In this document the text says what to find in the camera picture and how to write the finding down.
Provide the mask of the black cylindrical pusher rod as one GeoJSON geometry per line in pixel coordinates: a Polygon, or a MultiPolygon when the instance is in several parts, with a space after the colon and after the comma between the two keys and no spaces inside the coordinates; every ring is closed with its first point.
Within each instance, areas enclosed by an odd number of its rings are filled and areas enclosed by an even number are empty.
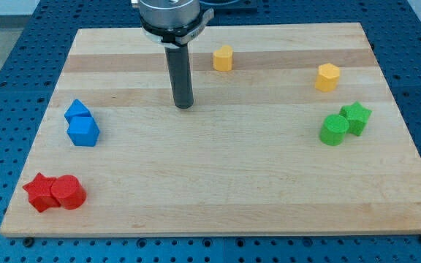
{"type": "Polygon", "coordinates": [[[188,45],[165,48],[174,104],[188,109],[194,104],[188,45]]]}

